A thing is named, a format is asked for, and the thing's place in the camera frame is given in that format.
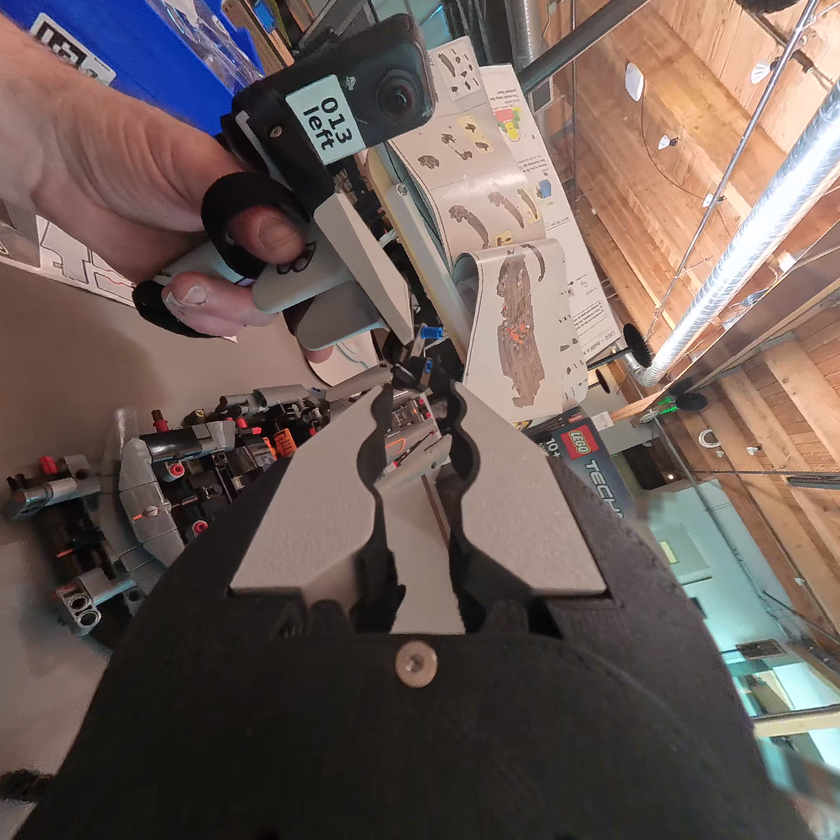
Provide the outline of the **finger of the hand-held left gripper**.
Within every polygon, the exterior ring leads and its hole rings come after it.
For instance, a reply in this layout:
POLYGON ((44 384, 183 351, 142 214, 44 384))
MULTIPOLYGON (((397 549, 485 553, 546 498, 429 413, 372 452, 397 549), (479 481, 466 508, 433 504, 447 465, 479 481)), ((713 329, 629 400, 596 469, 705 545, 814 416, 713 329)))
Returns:
POLYGON ((380 328, 386 328, 386 322, 362 286, 345 282, 311 300, 301 318, 301 347, 322 350, 380 328))
POLYGON ((336 192, 313 219, 402 344, 413 341, 411 291, 346 195, 336 192))

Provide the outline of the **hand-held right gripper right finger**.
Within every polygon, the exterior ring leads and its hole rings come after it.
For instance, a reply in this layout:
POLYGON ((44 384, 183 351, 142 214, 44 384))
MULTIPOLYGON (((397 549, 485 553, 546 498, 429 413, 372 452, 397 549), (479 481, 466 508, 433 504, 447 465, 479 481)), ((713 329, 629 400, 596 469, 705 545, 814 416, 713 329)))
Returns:
POLYGON ((464 617, 501 601, 532 608, 555 597, 599 597, 606 583, 552 471, 557 459, 461 383, 448 400, 455 501, 450 572, 464 617))

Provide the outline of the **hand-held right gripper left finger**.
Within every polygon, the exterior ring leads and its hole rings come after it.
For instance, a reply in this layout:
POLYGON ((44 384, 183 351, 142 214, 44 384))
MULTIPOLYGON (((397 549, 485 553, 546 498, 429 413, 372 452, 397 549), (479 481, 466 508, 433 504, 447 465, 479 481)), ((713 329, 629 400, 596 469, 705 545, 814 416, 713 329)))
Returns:
POLYGON ((403 591, 382 498, 393 389, 362 395, 291 458, 231 583, 237 595, 335 601, 357 617, 394 617, 403 591))

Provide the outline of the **black lego piece blue pins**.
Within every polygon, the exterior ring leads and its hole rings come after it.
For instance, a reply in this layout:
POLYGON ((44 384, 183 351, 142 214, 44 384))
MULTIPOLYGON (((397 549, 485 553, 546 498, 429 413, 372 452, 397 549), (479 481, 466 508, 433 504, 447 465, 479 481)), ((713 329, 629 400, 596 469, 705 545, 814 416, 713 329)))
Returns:
POLYGON ((426 324, 418 328, 415 338, 408 343, 402 343, 393 330, 388 331, 381 352, 383 361, 391 366, 395 389, 423 390, 434 367, 433 360, 427 356, 426 343, 445 337, 442 328, 426 324))

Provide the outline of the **grey lego car model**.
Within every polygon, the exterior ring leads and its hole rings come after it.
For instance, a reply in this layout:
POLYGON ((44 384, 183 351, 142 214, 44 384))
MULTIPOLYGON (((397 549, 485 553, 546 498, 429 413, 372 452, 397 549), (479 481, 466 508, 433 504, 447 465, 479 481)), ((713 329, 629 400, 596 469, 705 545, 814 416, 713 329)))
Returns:
POLYGON ((276 463, 286 464, 375 385, 381 363, 327 390, 277 385, 222 395, 171 427, 159 410, 141 434, 119 409, 101 465, 84 455, 39 459, 39 477, 9 476, 10 522, 35 520, 54 558, 61 621, 113 647, 185 547, 276 463))

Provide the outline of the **lego car set box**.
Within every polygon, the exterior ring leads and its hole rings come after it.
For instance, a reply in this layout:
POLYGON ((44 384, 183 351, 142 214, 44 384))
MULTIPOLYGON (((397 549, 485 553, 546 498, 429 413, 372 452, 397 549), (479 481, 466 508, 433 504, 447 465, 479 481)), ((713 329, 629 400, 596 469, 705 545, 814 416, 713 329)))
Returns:
POLYGON ((531 423, 522 432, 547 455, 561 458, 619 518, 636 518, 634 499, 593 421, 580 406, 531 423))

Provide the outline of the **lego instruction booklet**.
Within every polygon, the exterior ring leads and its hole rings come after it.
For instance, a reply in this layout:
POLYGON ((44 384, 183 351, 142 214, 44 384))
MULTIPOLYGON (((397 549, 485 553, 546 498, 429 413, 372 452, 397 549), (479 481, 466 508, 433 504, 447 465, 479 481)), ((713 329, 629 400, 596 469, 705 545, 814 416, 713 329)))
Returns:
POLYGON ((428 56, 434 116, 371 173, 407 188, 450 271, 463 314, 439 319, 466 387, 511 423, 562 413, 621 327, 515 70, 480 67, 467 37, 428 56))

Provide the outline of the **person's left hand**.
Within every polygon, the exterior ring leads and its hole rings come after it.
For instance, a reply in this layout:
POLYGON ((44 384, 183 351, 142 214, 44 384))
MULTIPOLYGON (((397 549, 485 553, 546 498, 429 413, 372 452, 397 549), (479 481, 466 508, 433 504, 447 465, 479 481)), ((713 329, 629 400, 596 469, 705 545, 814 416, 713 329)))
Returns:
POLYGON ((163 269, 204 241, 201 207, 218 179, 246 168, 214 139, 84 77, 2 16, 1 195, 48 219, 135 284, 150 319, 180 333, 234 337, 277 319, 251 289, 163 269))

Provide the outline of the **pile of clear plastic bags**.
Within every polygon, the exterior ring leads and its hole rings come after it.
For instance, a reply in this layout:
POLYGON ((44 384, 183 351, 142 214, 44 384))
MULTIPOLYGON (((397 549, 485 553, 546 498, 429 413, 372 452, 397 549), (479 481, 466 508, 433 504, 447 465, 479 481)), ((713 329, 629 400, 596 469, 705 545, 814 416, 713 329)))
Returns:
POLYGON ((230 92, 262 78, 256 62, 235 43, 221 19, 204 1, 148 1, 230 92))

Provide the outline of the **blue plastic bin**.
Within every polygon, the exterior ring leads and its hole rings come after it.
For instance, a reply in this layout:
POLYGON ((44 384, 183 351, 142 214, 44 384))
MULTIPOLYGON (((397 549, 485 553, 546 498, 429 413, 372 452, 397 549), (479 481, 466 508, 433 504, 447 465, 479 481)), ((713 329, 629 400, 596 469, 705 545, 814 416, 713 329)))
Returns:
MULTIPOLYGON (((262 70, 254 40, 222 2, 205 2, 262 70)), ((2 12, 40 43, 110 88, 206 133, 219 131, 233 97, 145 1, 12 1, 2 12)))

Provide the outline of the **white printed paper sheet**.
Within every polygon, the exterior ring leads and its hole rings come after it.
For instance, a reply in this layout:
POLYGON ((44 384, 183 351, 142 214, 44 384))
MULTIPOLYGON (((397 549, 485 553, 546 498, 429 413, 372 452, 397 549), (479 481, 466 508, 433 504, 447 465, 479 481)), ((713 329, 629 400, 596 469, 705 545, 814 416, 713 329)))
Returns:
POLYGON ((133 305, 133 283, 50 221, 1 203, 1 262, 96 296, 133 305))

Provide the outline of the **black metal pole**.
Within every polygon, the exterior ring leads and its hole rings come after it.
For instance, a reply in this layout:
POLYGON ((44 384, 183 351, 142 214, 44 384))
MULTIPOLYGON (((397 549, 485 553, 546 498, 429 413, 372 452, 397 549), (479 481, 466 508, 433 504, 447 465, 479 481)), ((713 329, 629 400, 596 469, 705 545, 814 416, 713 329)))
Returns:
POLYGON ((518 72, 522 92, 528 94, 534 91, 647 3, 648 1, 607 2, 556 45, 518 72))

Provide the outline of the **silver air duct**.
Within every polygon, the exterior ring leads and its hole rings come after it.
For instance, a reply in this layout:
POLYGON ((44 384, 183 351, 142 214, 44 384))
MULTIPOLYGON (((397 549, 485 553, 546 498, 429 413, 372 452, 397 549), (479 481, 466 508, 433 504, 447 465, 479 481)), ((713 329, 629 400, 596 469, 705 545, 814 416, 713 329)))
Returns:
POLYGON ((839 84, 802 132, 686 313, 637 381, 656 385, 728 305, 839 174, 839 84))

